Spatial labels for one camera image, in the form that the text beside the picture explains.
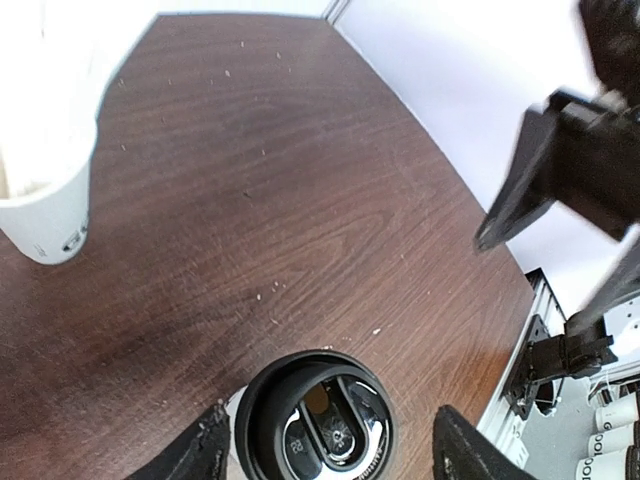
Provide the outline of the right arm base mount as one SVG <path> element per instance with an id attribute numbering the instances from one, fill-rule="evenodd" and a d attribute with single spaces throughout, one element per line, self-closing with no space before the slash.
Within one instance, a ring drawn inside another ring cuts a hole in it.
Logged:
<path id="1" fill-rule="evenodd" d="M 590 377 L 616 362 L 613 343 L 603 318 L 577 335 L 552 336 L 543 318 L 533 315 L 502 391 L 510 410 L 526 420 L 542 386 L 566 377 Z"/>

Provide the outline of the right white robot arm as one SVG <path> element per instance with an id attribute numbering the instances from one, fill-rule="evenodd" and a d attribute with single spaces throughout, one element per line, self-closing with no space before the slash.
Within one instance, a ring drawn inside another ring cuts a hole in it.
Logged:
<path id="1" fill-rule="evenodd" d="M 620 241 L 639 222 L 639 4 L 578 4 L 596 77 L 613 100 L 555 91 L 529 108 L 506 179 L 474 244 L 503 244 L 556 202 Z"/>

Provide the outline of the black plastic cup lid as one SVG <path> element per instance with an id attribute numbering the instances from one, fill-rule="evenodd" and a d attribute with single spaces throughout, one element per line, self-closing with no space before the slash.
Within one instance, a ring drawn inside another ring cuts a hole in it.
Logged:
<path id="1" fill-rule="evenodd" d="M 235 440 L 248 479 L 387 479 L 399 432 L 376 375 L 344 353 L 279 358 L 247 385 Z"/>

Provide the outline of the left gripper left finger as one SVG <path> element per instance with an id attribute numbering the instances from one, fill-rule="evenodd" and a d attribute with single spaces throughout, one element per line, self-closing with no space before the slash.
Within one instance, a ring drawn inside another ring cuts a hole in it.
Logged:
<path id="1" fill-rule="evenodd" d="M 226 479 L 229 451 L 229 416 L 223 407 L 209 407 L 164 450 L 127 479 Z"/>

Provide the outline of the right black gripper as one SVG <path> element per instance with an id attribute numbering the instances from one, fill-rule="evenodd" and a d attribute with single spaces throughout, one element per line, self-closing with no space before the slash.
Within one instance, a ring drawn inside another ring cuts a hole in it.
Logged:
<path id="1" fill-rule="evenodd" d="M 522 233 L 558 200 L 620 240 L 639 221 L 639 118 L 558 90 L 522 117 L 509 171 L 474 236 L 491 250 Z M 587 330 L 639 285 L 639 239 L 586 306 L 569 319 Z"/>

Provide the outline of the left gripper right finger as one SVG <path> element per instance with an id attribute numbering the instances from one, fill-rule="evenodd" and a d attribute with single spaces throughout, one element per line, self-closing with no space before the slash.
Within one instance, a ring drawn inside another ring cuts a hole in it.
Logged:
<path id="1" fill-rule="evenodd" d="M 432 456 L 435 480 L 534 480 L 451 405 L 434 418 Z"/>

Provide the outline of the white paper coffee cup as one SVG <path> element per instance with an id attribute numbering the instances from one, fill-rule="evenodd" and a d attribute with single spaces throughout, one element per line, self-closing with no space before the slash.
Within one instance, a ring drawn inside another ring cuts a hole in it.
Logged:
<path id="1" fill-rule="evenodd" d="M 225 411 L 229 417 L 229 427 L 230 427 L 230 443 L 229 443 L 229 454 L 227 459 L 227 479 L 228 480 L 247 480 L 248 477 L 245 474 L 236 448 L 236 440 L 235 440 L 235 421 L 238 415 L 238 409 L 240 406 L 240 402 L 242 397 L 247 389 L 247 386 L 243 386 L 239 390 L 237 390 L 226 402 Z"/>

